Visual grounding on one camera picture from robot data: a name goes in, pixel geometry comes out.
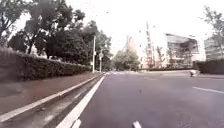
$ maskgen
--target white lane marking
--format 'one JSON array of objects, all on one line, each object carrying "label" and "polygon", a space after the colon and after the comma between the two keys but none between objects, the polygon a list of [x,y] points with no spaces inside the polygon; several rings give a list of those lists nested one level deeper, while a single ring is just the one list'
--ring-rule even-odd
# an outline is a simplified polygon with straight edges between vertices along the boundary
[{"label": "white lane marking", "polygon": [[142,126],[140,125],[140,123],[139,123],[138,121],[135,121],[135,122],[133,123],[133,127],[134,127],[134,128],[142,128]]},{"label": "white lane marking", "polygon": [[74,98],[77,99],[82,93],[77,94]]},{"label": "white lane marking", "polygon": [[92,77],[92,78],[90,78],[90,79],[88,79],[88,80],[86,80],[86,81],[84,81],[84,82],[82,82],[82,83],[80,83],[78,85],[74,85],[73,87],[70,87],[70,88],[68,88],[68,89],[66,89],[64,91],[61,91],[61,92],[58,92],[56,94],[50,95],[48,97],[40,99],[40,100],[38,100],[36,102],[33,102],[33,103],[28,104],[26,106],[23,106],[21,108],[12,110],[12,111],[10,111],[8,113],[2,114],[2,115],[0,115],[0,122],[5,122],[5,121],[7,121],[7,120],[9,120],[9,119],[11,119],[11,118],[13,118],[15,116],[18,116],[19,114],[22,114],[22,113],[24,113],[24,112],[26,112],[26,111],[28,111],[28,110],[30,110],[32,108],[35,108],[35,107],[37,107],[37,106],[39,106],[41,104],[44,104],[44,103],[46,103],[46,102],[48,102],[48,101],[50,101],[50,100],[52,100],[52,99],[54,99],[56,97],[60,97],[60,96],[62,96],[64,94],[66,94],[66,93],[68,93],[68,92],[70,92],[70,91],[72,91],[72,90],[74,90],[74,89],[84,85],[85,83],[91,81],[92,79],[95,79],[96,77],[97,76]]},{"label": "white lane marking", "polygon": [[81,125],[81,123],[82,123],[82,122],[81,122],[80,119],[76,120],[75,123],[74,123],[74,125],[72,126],[72,128],[79,128],[80,125]]},{"label": "white lane marking", "polygon": [[47,122],[47,121],[50,121],[50,120],[52,120],[54,118],[54,116],[53,115],[48,115],[46,118],[45,118],[45,121]]},{"label": "white lane marking", "polygon": [[207,91],[207,92],[215,92],[215,93],[219,93],[219,94],[224,94],[223,91],[218,91],[218,90],[213,90],[213,89],[206,89],[206,88],[199,88],[199,87],[192,87],[192,88],[197,89],[197,90]]},{"label": "white lane marking", "polygon": [[70,113],[58,124],[56,128],[70,128],[72,127],[73,123],[79,118],[82,114],[85,107],[88,105],[89,101],[95,94],[96,90],[99,88],[100,84],[102,83],[102,77],[94,87],[86,94],[86,96],[70,111]]},{"label": "white lane marking", "polygon": [[147,79],[147,80],[157,80],[155,78],[150,78],[150,77],[143,77],[143,79]]}]

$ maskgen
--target pavement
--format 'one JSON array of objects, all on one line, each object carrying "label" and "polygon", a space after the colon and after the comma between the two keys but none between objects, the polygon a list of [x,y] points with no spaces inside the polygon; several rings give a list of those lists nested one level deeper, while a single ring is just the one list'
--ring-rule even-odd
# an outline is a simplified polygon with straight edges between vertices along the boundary
[{"label": "pavement", "polygon": [[0,114],[23,107],[42,98],[84,82],[100,73],[0,84]]},{"label": "pavement", "polygon": [[107,73],[81,128],[131,128],[135,121],[142,128],[224,128],[223,83],[208,75]]}]

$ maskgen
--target curb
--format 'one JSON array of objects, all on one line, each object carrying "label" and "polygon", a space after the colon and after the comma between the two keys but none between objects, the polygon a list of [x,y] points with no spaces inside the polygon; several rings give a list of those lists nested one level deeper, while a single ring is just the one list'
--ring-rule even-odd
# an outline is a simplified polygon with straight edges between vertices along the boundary
[{"label": "curb", "polygon": [[56,100],[60,100],[61,98],[69,95],[71,92],[73,92],[74,90],[84,86],[85,84],[90,83],[91,81],[103,76],[104,73],[94,76],[82,83],[79,83],[77,85],[74,85],[68,89],[65,89],[61,92],[52,94],[48,97],[45,97],[43,99],[40,99],[38,101],[35,101],[31,104],[25,105],[21,108],[17,108],[15,110],[9,111],[5,114],[0,115],[0,123],[6,123],[6,122],[11,122],[11,121],[16,121],[19,120],[23,117],[27,117],[37,111],[41,111],[42,108],[45,108],[45,106],[55,102]]}]

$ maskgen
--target bush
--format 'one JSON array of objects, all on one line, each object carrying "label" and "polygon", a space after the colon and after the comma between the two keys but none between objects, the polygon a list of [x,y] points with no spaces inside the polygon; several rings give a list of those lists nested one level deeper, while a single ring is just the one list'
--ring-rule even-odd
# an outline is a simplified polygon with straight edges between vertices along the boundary
[{"label": "bush", "polygon": [[151,69],[140,69],[147,71],[174,71],[174,70],[190,70],[192,68],[151,68]]},{"label": "bush", "polygon": [[62,63],[0,49],[0,81],[71,76],[90,70],[90,67],[83,65]]},{"label": "bush", "polygon": [[224,74],[224,59],[196,62],[201,73]]}]

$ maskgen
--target foliage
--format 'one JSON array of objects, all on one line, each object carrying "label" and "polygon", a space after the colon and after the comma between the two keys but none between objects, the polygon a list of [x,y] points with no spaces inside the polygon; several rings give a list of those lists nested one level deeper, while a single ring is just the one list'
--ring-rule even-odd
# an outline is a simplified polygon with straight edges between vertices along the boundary
[{"label": "foliage", "polygon": [[4,31],[7,31],[19,19],[25,6],[24,0],[0,1],[0,37]]},{"label": "foliage", "polygon": [[23,31],[19,31],[8,42],[8,47],[11,47],[15,51],[25,53],[27,49],[28,41],[24,37]]},{"label": "foliage", "polygon": [[112,69],[112,61],[110,60],[109,57],[104,56],[102,58],[102,70],[109,71],[111,69]]},{"label": "foliage", "polygon": [[90,71],[87,66],[36,58],[3,49],[0,49],[0,59],[1,81],[36,80]]},{"label": "foliage", "polygon": [[157,51],[158,57],[159,57],[159,65],[158,66],[161,68],[162,63],[165,61],[164,54],[162,54],[162,47],[157,46],[156,51]]},{"label": "foliage", "polygon": [[95,21],[83,26],[85,13],[73,10],[65,0],[32,0],[26,10],[31,18],[10,39],[8,47],[30,54],[35,46],[39,56],[90,65],[95,36],[96,58],[103,50],[103,67],[110,62],[111,38],[98,30]]},{"label": "foliage", "polygon": [[174,53],[171,48],[167,49],[167,55],[169,56],[169,67],[174,67]]},{"label": "foliage", "polygon": [[224,74],[224,59],[196,62],[196,65],[201,73]]},{"label": "foliage", "polygon": [[211,10],[207,6],[205,6],[204,13],[206,16],[204,21],[213,27],[212,39],[215,40],[215,45],[220,48],[221,53],[223,54],[222,46],[224,45],[224,19],[222,13]]},{"label": "foliage", "polygon": [[137,54],[130,49],[118,51],[112,61],[116,70],[137,70],[139,65]]}]

